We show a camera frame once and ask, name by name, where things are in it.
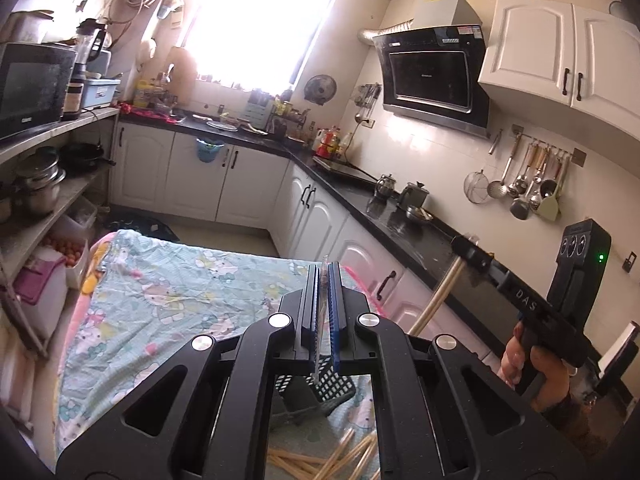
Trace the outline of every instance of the black mesh basket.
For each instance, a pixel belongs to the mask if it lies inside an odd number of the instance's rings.
[[[318,384],[314,383],[313,375],[276,377],[270,421],[272,428],[289,421],[299,424],[315,413],[327,416],[355,395],[353,381],[335,373],[329,356],[321,358],[318,375]]]

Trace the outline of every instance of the chopstick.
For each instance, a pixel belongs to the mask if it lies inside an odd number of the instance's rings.
[[[347,445],[350,443],[354,434],[355,434],[355,431],[353,428],[349,428],[347,431],[344,432],[344,435],[340,439],[340,444],[338,444],[338,447],[334,449],[334,452],[331,453],[331,456],[320,468],[320,471],[316,473],[316,475],[313,477],[313,480],[322,480],[328,476],[329,471],[334,466],[334,463],[340,458],[340,455],[342,454],[344,449],[347,447]]]
[[[289,458],[290,460],[299,460],[300,462],[306,462],[308,464],[324,464],[326,462],[325,458],[300,455],[298,453],[290,453],[289,451],[278,449],[276,447],[270,447],[267,452],[270,455],[279,456],[281,458]]]
[[[375,431],[369,433],[365,438],[363,438],[356,447],[354,447],[350,452],[348,452],[339,462],[337,462],[334,467],[331,469],[329,476],[334,476],[336,473],[340,471],[343,467],[349,465],[353,462],[356,457],[369,446],[372,440],[377,437]]]
[[[373,440],[372,443],[369,445],[369,447],[367,447],[367,450],[364,452],[364,455],[362,456],[360,461],[358,462],[356,469],[354,469],[353,473],[351,473],[349,480],[358,480],[358,478],[360,478],[360,475],[364,471],[364,468],[366,468],[366,466],[369,465],[369,462],[371,462],[371,459],[376,454],[377,448],[378,448],[378,441]]]
[[[274,466],[286,471],[296,480],[311,480],[311,475],[305,473],[302,469],[297,468],[293,464],[284,461],[277,455],[267,455],[267,462],[270,462]]]

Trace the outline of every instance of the blue basket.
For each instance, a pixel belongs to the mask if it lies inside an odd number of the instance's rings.
[[[198,158],[202,162],[213,162],[218,152],[225,147],[224,142],[196,139]]]

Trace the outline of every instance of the blender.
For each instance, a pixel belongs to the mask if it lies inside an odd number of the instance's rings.
[[[71,81],[66,90],[65,104],[62,110],[62,120],[71,121],[80,116],[80,103],[86,80],[86,64],[100,55],[104,38],[107,35],[106,25],[88,18],[76,28],[78,42],[76,43],[76,63],[71,73]]]

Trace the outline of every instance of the black countertop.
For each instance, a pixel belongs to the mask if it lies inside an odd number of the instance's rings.
[[[432,290],[453,261],[450,242],[458,234],[456,230],[437,218],[426,226],[406,222],[404,212],[396,208],[393,198],[386,204],[374,201],[372,187],[329,173],[312,161],[313,153],[301,149],[295,142],[289,145],[289,141],[281,142],[242,129],[237,132],[213,130],[191,117],[179,124],[136,115],[121,116],[120,121],[206,139],[225,140],[238,146],[290,158]],[[517,322],[517,311],[491,285],[481,283],[472,286],[465,271],[446,303],[496,355],[502,355],[504,345],[510,339]]]

